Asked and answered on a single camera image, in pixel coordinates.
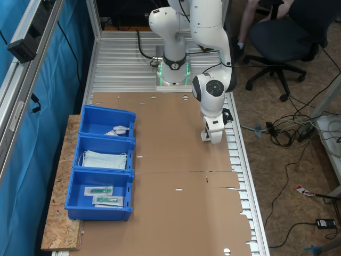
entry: office chair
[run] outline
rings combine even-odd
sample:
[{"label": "office chair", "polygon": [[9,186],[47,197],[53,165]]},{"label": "office chair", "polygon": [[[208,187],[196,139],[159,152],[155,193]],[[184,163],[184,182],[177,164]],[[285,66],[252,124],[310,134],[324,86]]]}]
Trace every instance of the office chair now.
[{"label": "office chair", "polygon": [[251,91],[252,82],[270,73],[276,73],[281,80],[286,94],[280,97],[282,102],[288,100],[290,90],[283,70],[299,73],[298,81],[302,82],[306,71],[287,62],[294,60],[312,61],[319,51],[319,45],[327,47],[327,29],[341,9],[341,0],[294,0],[289,9],[290,19],[277,20],[277,11],[282,0],[260,0],[259,5],[271,3],[273,13],[271,20],[253,26],[250,39],[254,48],[263,56],[246,55],[243,62],[250,60],[269,66],[249,79],[246,90]]}]

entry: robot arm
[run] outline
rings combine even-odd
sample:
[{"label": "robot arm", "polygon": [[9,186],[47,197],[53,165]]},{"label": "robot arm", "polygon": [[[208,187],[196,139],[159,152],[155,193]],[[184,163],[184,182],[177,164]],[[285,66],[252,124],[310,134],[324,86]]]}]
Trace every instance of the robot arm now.
[{"label": "robot arm", "polygon": [[178,83],[186,78],[183,61],[186,58],[186,43],[180,31],[191,31],[197,44],[219,50],[221,65],[218,71],[200,74],[193,79],[192,91],[201,102],[200,110],[205,130],[201,132],[203,141],[219,143],[224,134],[226,116],[223,113],[225,92],[237,85],[229,38],[223,29],[221,0],[180,0],[184,12],[189,16],[188,24],[181,10],[179,0],[168,0],[171,7],[160,8],[151,13],[151,29],[164,40],[163,79]]},{"label": "robot arm", "polygon": [[[202,46],[220,51],[220,60],[231,66],[229,38],[222,25],[221,0],[189,0],[191,6],[191,34]],[[194,97],[201,102],[205,130],[203,141],[219,143],[222,139],[226,116],[223,113],[225,92],[237,85],[234,69],[221,65],[218,71],[196,76],[192,82]]]}]

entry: metal slatted table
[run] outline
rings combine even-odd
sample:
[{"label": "metal slatted table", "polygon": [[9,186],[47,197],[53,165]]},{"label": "metal slatted table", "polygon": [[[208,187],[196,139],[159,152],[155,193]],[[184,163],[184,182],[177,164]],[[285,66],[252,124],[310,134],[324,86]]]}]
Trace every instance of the metal slatted table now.
[{"label": "metal slatted table", "polygon": [[[153,32],[140,32],[142,51],[153,56],[156,46],[162,46],[163,40]],[[199,52],[200,47],[191,38],[190,33],[183,33],[189,52]],[[103,31],[101,40],[94,46],[84,104],[92,103],[95,92],[192,92],[191,84],[195,75],[219,63],[217,53],[195,54],[190,57],[191,76],[187,86],[156,86],[156,68],[149,65],[138,48],[136,32]],[[230,161],[233,171],[238,173],[240,188],[237,189],[244,215],[251,227],[250,245],[252,255],[268,256],[263,222],[259,210],[245,146],[241,135],[233,93],[225,95],[224,108],[229,108],[233,122],[225,126]],[[53,252],[52,256],[66,256],[68,252]]]}]

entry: hole in cardboard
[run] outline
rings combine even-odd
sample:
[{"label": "hole in cardboard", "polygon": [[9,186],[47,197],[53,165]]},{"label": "hole in cardboard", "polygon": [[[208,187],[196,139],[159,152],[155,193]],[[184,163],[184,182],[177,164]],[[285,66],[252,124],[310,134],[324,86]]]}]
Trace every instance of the hole in cardboard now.
[{"label": "hole in cardboard", "polygon": [[224,254],[225,254],[225,255],[230,255],[230,254],[231,254],[230,249],[225,248],[225,249],[224,249]]}]

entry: floor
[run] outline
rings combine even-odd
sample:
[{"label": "floor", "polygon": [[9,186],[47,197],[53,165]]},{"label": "floor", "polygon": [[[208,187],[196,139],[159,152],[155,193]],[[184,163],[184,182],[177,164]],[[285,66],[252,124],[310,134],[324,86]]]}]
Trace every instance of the floor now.
[{"label": "floor", "polygon": [[[234,1],[232,4],[232,32],[235,35],[238,34],[244,2]],[[260,20],[261,16],[257,14],[256,19]],[[328,41],[326,51],[341,67],[341,50],[339,46],[341,24],[333,23],[330,26]],[[245,53],[259,55],[249,42],[245,44]],[[238,61],[238,64],[244,65],[241,60]],[[258,65],[259,63],[250,62],[250,64]],[[292,65],[307,71],[306,79],[302,83],[297,81],[297,74],[285,71],[291,95],[302,102],[308,102],[312,99],[338,74],[337,68],[323,51],[320,51],[311,62],[297,61],[293,62]],[[252,91],[245,90],[247,80],[259,72],[260,69],[239,68],[238,86],[233,91],[233,94],[240,123],[251,127],[261,124],[262,128],[265,128],[265,122],[273,122],[275,119],[253,111],[245,102],[259,112],[272,117],[293,114],[295,109],[290,101],[280,102],[279,96],[284,93],[284,90],[276,75],[273,77],[265,75],[254,82]],[[312,105],[315,106],[321,100],[323,100],[323,94],[317,97],[312,102]],[[297,107],[303,106],[298,102],[294,103]],[[339,109],[341,109],[341,95],[336,98],[328,110],[336,112]],[[328,194],[338,186],[335,173],[318,136],[314,136],[305,145],[297,142],[292,145],[292,147],[301,146],[299,148],[286,149],[274,145],[267,134],[262,134],[261,138],[256,136],[255,132],[248,130],[243,130],[242,134],[264,222],[271,212],[271,202],[286,183],[285,165],[298,161],[304,147],[308,144],[302,160],[298,164],[288,167],[289,183],[274,203],[273,214],[265,228],[269,246],[281,244],[285,240],[289,228],[297,222],[314,222],[317,218],[336,219],[332,205],[325,205],[320,198],[306,197],[296,191],[297,185],[301,185],[309,191]],[[313,226],[296,226],[290,233],[286,244],[278,249],[270,249],[270,254],[272,256],[311,255],[311,253],[303,252],[303,249],[311,245],[320,246],[329,242],[324,236],[332,232],[330,230],[318,230]],[[336,256],[340,254],[341,247],[323,255]]]}]

